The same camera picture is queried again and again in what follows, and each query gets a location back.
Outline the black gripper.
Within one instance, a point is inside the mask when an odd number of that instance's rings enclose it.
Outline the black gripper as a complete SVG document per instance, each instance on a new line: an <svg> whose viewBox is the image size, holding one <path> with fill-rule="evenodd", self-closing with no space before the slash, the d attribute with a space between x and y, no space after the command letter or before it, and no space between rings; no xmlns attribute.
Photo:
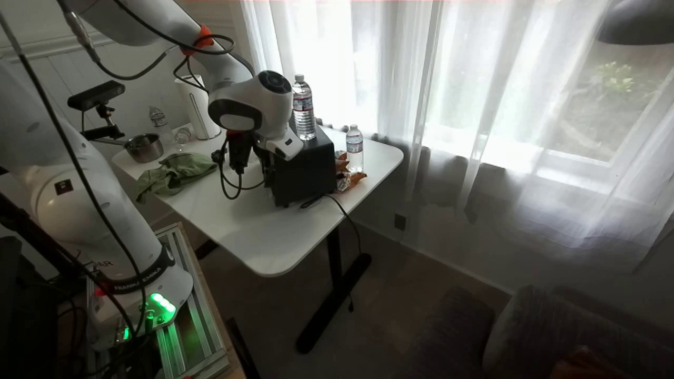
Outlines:
<svg viewBox="0 0 674 379"><path fill-rule="evenodd" d="M290 129L284 129L277 137L257 133L252 151L258 158L263 184L272 184L274 163L289 163L301 149L303 141Z"/></svg>

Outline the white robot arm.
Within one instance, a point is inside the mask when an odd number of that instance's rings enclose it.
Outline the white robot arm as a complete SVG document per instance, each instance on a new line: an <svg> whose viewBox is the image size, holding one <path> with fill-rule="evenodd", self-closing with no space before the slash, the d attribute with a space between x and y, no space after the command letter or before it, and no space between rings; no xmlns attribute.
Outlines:
<svg viewBox="0 0 674 379"><path fill-rule="evenodd" d="M86 22L107 39L145 46L167 40L207 69L209 119L290 161L301 151L290 130L290 83L277 71L250 71L175 0L58 0L66 19ZM171 322L193 289L103 153L57 116L33 76L0 69L0 165L30 195L40 230L78 256L96 284L89 318L96 344L127 344Z"/></svg>

